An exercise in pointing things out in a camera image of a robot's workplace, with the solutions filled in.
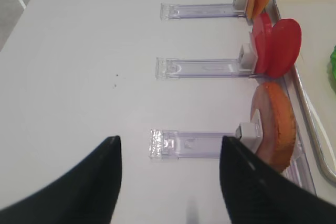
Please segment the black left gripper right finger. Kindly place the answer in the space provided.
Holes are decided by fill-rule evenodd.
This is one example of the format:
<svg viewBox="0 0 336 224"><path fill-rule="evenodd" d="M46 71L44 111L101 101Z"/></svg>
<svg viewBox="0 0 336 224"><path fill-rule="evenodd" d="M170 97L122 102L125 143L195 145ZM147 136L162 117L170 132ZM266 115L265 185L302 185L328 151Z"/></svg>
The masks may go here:
<svg viewBox="0 0 336 224"><path fill-rule="evenodd" d="M335 206L278 174L224 136L221 190L232 223L335 223Z"/></svg>

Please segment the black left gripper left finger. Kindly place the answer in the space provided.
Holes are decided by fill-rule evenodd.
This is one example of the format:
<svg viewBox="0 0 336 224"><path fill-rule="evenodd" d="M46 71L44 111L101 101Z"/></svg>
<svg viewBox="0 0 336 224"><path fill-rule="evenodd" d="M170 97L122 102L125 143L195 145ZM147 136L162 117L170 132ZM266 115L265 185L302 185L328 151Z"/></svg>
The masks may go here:
<svg viewBox="0 0 336 224"><path fill-rule="evenodd" d="M1 210L1 223L110 223L122 181L119 136L31 196Z"/></svg>

